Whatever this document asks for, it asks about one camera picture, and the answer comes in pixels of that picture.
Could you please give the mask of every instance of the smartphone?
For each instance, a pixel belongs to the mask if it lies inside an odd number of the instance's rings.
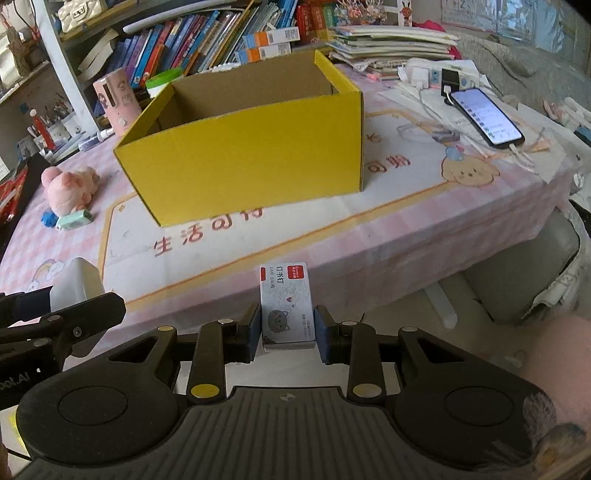
[[[482,90],[471,88],[451,94],[453,102],[468,117],[472,125],[494,148],[519,147],[525,137],[515,124],[490,100]]]

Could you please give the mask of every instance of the pink plush toy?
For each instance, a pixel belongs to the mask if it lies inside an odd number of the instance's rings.
[[[48,167],[41,174],[47,201],[58,217],[86,207],[96,193],[99,180],[94,168],[62,172],[57,167]]]

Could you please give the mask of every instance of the green lid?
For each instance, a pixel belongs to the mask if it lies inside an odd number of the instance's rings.
[[[161,85],[166,85],[182,75],[183,69],[165,70],[164,72],[153,76],[150,80],[146,80],[146,88],[155,88]]]

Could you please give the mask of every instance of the ridged black surface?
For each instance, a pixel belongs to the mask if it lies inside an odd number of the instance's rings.
[[[18,480],[463,480],[525,478],[470,473],[407,445],[380,408],[344,400],[337,387],[239,387],[216,406],[192,407],[171,437],[117,465],[68,468],[35,460]]]

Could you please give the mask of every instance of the red logo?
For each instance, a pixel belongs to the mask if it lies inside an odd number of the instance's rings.
[[[290,280],[299,280],[300,278],[304,278],[304,266],[290,265],[287,267],[287,278]]]

